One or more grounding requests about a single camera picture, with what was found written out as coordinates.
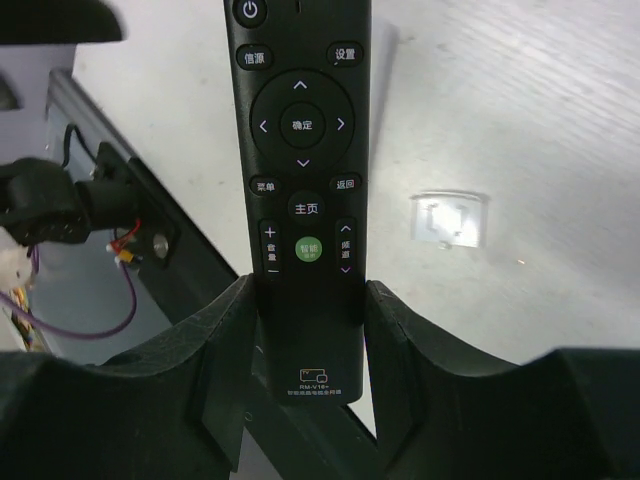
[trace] white table surface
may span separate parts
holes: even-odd
[[[117,0],[128,40],[74,75],[240,274],[250,271],[221,1]],[[368,276],[514,362],[640,347],[633,0],[374,0],[400,43],[372,159]],[[486,245],[411,240],[410,196],[489,200]],[[367,399],[357,408],[372,426]]]

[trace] clear plastic piece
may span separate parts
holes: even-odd
[[[414,240],[438,243],[442,248],[480,248],[484,244],[487,202],[466,192],[425,192],[411,197]]]

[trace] round green button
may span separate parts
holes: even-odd
[[[316,237],[302,237],[296,243],[296,255],[303,262],[315,262],[322,255],[322,242]]]

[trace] remote control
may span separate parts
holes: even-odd
[[[371,0],[225,0],[268,389],[362,395]]]

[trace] bolt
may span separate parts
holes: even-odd
[[[156,254],[156,257],[160,259],[167,258],[167,254],[169,253],[169,240],[161,233],[156,233],[153,236],[153,251]]]

